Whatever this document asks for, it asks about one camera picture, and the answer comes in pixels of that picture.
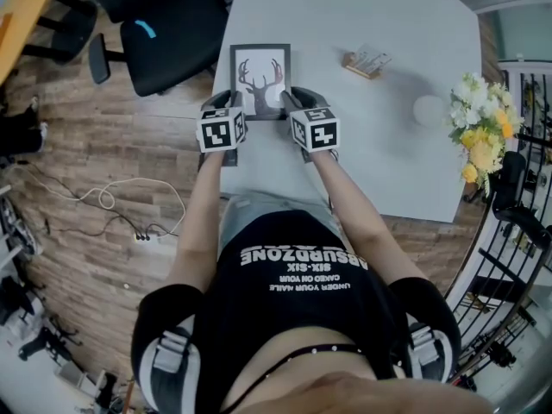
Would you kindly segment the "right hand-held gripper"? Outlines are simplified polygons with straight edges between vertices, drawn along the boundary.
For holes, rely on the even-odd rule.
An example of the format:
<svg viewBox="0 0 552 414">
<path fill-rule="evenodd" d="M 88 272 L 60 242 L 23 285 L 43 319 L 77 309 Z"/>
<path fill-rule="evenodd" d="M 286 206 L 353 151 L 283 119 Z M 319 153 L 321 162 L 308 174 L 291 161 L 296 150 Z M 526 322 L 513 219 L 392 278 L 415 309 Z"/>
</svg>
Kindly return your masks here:
<svg viewBox="0 0 552 414">
<path fill-rule="evenodd" d="M 293 86 L 292 93 L 282 91 L 280 101 L 291 124 L 293 141 L 300 147 L 304 163 L 311 154 L 334 151 L 341 145 L 341 120 L 325 97 L 315 91 Z"/>
</svg>

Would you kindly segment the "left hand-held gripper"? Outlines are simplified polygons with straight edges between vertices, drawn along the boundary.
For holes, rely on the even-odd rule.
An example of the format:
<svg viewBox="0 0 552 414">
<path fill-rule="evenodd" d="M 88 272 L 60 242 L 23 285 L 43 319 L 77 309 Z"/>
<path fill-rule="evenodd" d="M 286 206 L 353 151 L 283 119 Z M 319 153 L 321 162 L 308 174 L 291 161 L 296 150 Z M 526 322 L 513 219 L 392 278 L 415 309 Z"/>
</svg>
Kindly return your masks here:
<svg viewBox="0 0 552 414">
<path fill-rule="evenodd" d="M 231 106 L 226 107 L 231 99 Z M 238 145 L 245 141 L 247 126 L 243 114 L 243 94 L 221 91 L 202 104 L 196 137 L 200 150 L 198 166 L 209 154 L 223 152 L 223 166 L 238 166 Z"/>
</svg>

